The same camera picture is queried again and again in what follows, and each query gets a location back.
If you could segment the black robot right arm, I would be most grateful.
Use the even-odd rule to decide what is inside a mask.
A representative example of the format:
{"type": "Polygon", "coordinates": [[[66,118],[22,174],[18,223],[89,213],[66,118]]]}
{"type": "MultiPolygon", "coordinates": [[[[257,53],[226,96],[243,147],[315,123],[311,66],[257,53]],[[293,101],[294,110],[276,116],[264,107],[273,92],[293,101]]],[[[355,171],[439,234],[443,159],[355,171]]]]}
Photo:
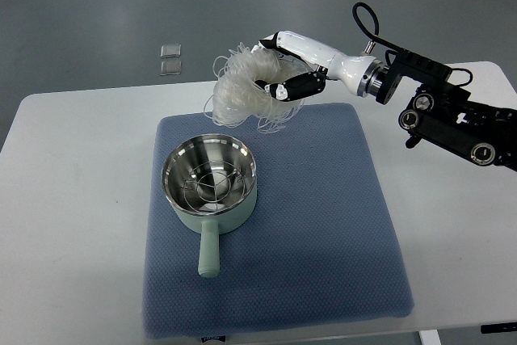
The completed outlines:
{"type": "Polygon", "coordinates": [[[516,170],[515,109],[471,101],[462,84],[448,81],[454,68],[417,53],[388,49],[385,59],[388,69],[374,82],[377,102],[386,104],[404,77],[420,83],[398,117],[406,148],[425,140],[477,166],[516,170]]]}

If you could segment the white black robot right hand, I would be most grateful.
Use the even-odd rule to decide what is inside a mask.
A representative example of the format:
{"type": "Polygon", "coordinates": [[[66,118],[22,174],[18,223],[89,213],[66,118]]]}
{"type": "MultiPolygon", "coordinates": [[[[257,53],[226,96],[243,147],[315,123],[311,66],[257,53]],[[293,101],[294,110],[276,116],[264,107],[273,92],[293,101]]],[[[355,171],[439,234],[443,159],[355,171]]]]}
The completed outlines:
{"type": "Polygon", "coordinates": [[[377,95],[389,67],[370,55],[348,56],[335,48],[295,32],[277,32],[259,41],[253,52],[271,49],[294,57],[311,70],[283,82],[258,80],[256,84],[281,102],[301,100],[323,92],[326,81],[340,81],[353,95],[377,95]]]}

